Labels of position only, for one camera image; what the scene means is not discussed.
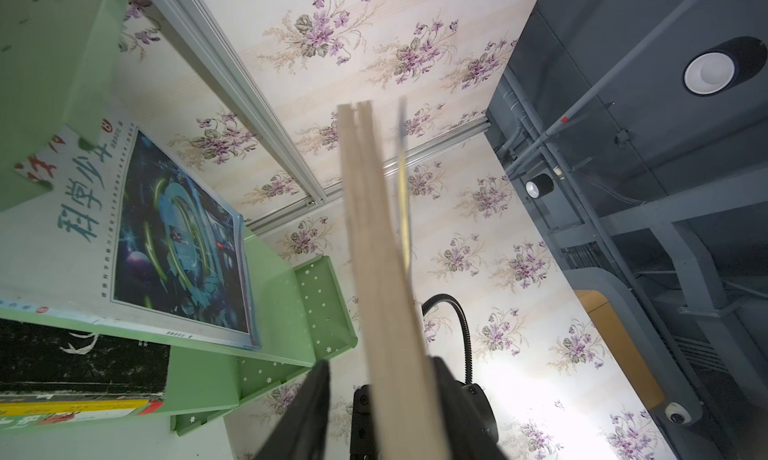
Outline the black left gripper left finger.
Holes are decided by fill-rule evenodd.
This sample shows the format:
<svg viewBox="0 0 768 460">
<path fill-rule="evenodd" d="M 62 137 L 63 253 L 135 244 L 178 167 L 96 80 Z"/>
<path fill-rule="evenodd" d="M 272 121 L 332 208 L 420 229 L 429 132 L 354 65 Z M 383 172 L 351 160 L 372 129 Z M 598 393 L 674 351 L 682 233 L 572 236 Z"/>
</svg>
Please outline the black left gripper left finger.
<svg viewBox="0 0 768 460">
<path fill-rule="evenodd" d="M 323 459 L 329 406 L 330 365 L 327 360 L 320 360 L 308 373 L 292 403 L 254 458 Z"/>
</svg>

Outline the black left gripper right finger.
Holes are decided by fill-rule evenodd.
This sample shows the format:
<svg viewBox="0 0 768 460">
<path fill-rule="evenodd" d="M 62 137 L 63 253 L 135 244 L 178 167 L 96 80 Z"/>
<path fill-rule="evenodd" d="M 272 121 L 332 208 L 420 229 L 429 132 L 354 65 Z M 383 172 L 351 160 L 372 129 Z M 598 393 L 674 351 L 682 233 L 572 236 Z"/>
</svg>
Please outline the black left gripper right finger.
<svg viewBox="0 0 768 460">
<path fill-rule="evenodd" d="M 431 357 L 430 360 L 436 375 L 450 459 L 505 459 L 469 400 L 469 393 L 453 378 L 441 358 Z"/>
</svg>

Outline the dark blue book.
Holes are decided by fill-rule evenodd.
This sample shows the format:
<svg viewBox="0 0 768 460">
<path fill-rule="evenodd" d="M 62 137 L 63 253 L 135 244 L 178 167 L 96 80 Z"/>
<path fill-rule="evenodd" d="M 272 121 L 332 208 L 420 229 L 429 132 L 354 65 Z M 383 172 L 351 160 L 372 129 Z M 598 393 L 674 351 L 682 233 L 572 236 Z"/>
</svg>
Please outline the dark blue book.
<svg viewBox="0 0 768 460">
<path fill-rule="evenodd" d="M 376 440 L 385 459 L 448 459 L 434 372 L 390 218 L 372 105 L 342 104 L 337 114 Z"/>
</svg>

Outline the yellow cartoon cover book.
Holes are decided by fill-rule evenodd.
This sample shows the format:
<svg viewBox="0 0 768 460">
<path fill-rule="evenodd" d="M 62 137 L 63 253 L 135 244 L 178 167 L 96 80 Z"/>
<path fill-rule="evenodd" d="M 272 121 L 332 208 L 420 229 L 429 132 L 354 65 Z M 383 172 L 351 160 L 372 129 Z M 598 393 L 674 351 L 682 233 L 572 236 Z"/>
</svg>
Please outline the yellow cartoon cover book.
<svg viewBox="0 0 768 460">
<path fill-rule="evenodd" d="M 111 410 L 133 411 L 137 408 L 145 407 L 149 403 L 150 401 L 145 399 L 2 403 L 0 414 L 2 416 L 23 416 Z"/>
</svg>

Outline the white science youth magazine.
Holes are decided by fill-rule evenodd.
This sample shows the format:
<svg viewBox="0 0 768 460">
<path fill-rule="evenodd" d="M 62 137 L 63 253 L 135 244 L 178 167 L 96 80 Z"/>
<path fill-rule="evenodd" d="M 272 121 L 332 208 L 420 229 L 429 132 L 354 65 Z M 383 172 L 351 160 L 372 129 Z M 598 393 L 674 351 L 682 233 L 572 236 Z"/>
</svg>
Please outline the white science youth magazine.
<svg viewBox="0 0 768 460">
<path fill-rule="evenodd" d="M 63 127 L 16 166 L 47 192 L 1 216 L 1 304 L 256 350 L 244 223 L 111 106 L 89 146 Z"/>
</svg>

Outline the black book yellow title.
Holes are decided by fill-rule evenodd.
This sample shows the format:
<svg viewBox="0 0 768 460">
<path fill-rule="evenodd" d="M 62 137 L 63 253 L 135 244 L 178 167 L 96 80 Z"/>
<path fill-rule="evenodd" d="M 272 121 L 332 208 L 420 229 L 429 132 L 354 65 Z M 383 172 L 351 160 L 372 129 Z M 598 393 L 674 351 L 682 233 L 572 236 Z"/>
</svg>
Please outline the black book yellow title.
<svg viewBox="0 0 768 460">
<path fill-rule="evenodd" d="M 171 347 L 1 321 L 3 394 L 161 394 Z"/>
</svg>

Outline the green nature encyclopedia book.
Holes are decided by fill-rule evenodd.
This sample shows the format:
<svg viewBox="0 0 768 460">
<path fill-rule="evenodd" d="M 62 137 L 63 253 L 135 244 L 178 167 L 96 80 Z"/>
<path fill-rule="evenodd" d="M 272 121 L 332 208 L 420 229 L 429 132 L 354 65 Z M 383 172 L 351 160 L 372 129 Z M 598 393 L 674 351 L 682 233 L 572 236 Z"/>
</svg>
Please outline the green nature encyclopedia book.
<svg viewBox="0 0 768 460">
<path fill-rule="evenodd" d="M 154 413 L 164 405 L 163 400 L 149 400 L 145 407 L 129 410 L 92 411 L 79 413 L 61 413 L 45 415 L 2 416 L 1 430 L 20 429 L 32 426 L 55 425 L 62 423 L 84 422 L 94 420 L 109 420 L 123 418 L 132 415 L 145 415 Z"/>
</svg>

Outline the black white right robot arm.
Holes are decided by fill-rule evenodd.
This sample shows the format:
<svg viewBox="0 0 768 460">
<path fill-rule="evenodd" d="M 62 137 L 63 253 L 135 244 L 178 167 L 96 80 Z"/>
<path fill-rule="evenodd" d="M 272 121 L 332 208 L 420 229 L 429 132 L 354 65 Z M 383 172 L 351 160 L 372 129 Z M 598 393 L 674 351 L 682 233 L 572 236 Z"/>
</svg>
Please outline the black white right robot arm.
<svg viewBox="0 0 768 460">
<path fill-rule="evenodd" d="M 472 352 L 470 331 L 466 315 L 459 302 L 451 295 L 440 293 L 429 298 L 421 307 L 427 314 L 436 305 L 450 305 L 456 313 L 463 336 L 465 379 L 453 386 L 447 367 L 438 369 L 438 387 L 443 419 L 452 457 L 454 459 L 502 459 L 497 447 L 499 433 L 490 402 L 479 384 L 472 380 Z M 351 407 L 350 427 L 351 459 L 379 459 L 375 439 L 371 389 L 364 385 L 355 390 Z"/>
</svg>

